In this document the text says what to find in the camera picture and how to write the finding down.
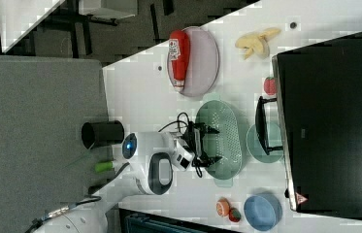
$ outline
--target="cable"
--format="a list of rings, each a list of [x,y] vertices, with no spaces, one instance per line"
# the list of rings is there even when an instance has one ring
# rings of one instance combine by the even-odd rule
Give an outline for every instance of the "cable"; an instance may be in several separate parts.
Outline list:
[[[180,120],[180,116],[181,115],[185,115],[186,116],[186,120],[187,120],[187,127],[189,127],[189,116],[187,115],[187,113],[185,112],[181,112],[180,114],[178,114],[178,117],[177,117],[177,120]]]
[[[87,204],[87,203],[92,203],[92,202],[98,202],[98,201],[102,200],[102,197],[100,197],[100,196],[88,195],[87,197],[92,198],[92,199],[87,200],[87,201],[77,202],[76,206],[80,206],[80,205]]]
[[[201,170],[201,167],[195,166],[195,171],[196,171],[196,174],[198,175],[198,177],[199,177],[199,178],[202,178],[202,170]]]
[[[178,115],[178,120],[180,120],[180,116],[181,115],[184,115],[185,117],[186,117],[186,119],[187,119],[187,122],[189,122],[189,116],[187,115],[187,113],[185,113],[185,112],[181,112],[179,115]]]
[[[187,123],[186,123],[186,122],[184,122],[184,121],[182,121],[182,120],[175,120],[175,121],[172,121],[172,122],[168,123],[167,125],[163,126],[161,129],[159,129],[158,132],[162,132],[162,130],[164,130],[165,128],[167,128],[168,126],[170,126],[170,125],[172,125],[172,124],[174,124],[174,123],[183,123],[183,124],[186,125],[186,127],[187,127]]]

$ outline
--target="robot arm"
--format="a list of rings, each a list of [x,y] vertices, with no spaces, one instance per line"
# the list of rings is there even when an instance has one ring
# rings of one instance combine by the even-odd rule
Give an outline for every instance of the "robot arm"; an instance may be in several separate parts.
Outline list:
[[[98,201],[51,212],[47,216],[50,220],[34,233],[105,233],[108,229],[105,213],[126,196],[144,194],[138,183],[132,168],[125,164],[111,182],[93,194],[100,197]]]
[[[35,233],[105,233],[105,213],[123,198],[132,195],[161,195],[172,184],[172,161],[179,155],[177,143],[169,133],[130,134],[123,142],[125,164],[116,177],[93,196],[96,202],[81,201],[42,218],[44,223]]]

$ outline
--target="banana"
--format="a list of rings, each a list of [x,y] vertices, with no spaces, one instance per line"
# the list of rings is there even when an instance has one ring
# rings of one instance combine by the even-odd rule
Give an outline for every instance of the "banana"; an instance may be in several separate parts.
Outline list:
[[[247,49],[247,51],[245,52],[244,60],[248,59],[252,55],[253,55],[253,48]]]
[[[261,58],[266,58],[269,56],[269,46],[267,42],[278,34],[280,34],[280,29],[276,27],[267,28],[261,33],[247,33],[236,41],[235,47],[246,49],[244,59],[248,59],[254,53]]]
[[[273,38],[275,38],[276,36],[278,36],[278,34],[280,34],[280,29],[276,28],[276,27],[270,27],[265,29],[263,32],[261,32],[259,34],[259,37],[265,39],[265,41],[270,41]]]

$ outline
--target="floor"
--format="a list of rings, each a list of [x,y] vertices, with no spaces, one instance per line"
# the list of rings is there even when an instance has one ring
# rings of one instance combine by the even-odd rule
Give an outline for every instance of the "floor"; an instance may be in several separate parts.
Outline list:
[[[79,58],[97,59],[103,66],[106,66],[167,40],[173,30],[205,24],[256,1],[140,0],[138,1],[138,15],[120,19],[117,26],[89,24],[92,54],[84,54],[82,25],[77,23]],[[173,11],[166,16],[164,2],[172,2],[173,5]],[[155,9],[155,25],[153,25],[151,8]],[[69,32],[43,30],[38,26],[30,33],[33,34],[34,52],[25,48],[25,45],[27,48],[31,45],[26,36],[8,54],[72,57]]]

